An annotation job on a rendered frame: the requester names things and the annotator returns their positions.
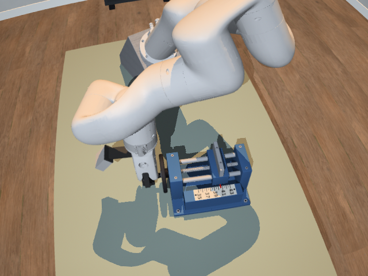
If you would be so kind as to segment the blue bench vise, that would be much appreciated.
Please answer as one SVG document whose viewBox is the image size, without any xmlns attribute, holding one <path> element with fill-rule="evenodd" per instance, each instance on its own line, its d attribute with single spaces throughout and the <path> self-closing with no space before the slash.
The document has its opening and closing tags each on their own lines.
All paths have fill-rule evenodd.
<svg viewBox="0 0 368 276">
<path fill-rule="evenodd" d="M 247 186 L 252 168 L 244 144 L 235 144 L 233 153 L 224 154 L 214 141 L 206 156 L 179 160 L 178 152 L 172 152 L 166 159 L 168 168 L 159 154 L 158 178 L 164 193 L 166 178 L 170 179 L 174 217 L 250 205 Z"/>
</svg>

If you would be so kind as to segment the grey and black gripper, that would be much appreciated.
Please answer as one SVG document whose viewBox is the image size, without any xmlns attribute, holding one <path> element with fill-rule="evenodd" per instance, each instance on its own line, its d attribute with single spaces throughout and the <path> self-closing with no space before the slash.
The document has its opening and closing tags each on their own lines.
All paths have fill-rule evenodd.
<svg viewBox="0 0 368 276">
<path fill-rule="evenodd" d="M 126 149 L 132 154 L 137 178 L 139 181 L 142 180 L 143 186 L 145 186 L 145 188 L 155 185 L 155 180 L 158 179 L 158 168 L 155 153 L 156 145 L 151 150 L 147 151 L 147 153 L 144 153 L 143 157 L 139 157 L 138 154 Z"/>
</svg>

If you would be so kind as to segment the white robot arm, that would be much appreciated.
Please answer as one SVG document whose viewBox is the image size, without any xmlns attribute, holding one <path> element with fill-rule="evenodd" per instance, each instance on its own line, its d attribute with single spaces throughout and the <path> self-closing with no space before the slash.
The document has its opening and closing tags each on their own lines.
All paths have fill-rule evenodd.
<svg viewBox="0 0 368 276">
<path fill-rule="evenodd" d="M 139 44 L 152 65 L 129 87 L 92 82 L 72 120 L 72 133 L 82 143 L 123 140 L 123 147 L 104 145 L 97 152 L 97 170 L 105 171 L 113 159 L 131 158 L 129 151 L 142 157 L 151 150 L 158 139 L 155 117 L 162 111 L 242 86 L 243 62 L 230 33 L 241 35 L 250 54 L 268 67 L 286 66 L 295 53 L 278 0 L 170 0 L 155 24 L 149 23 Z"/>
</svg>

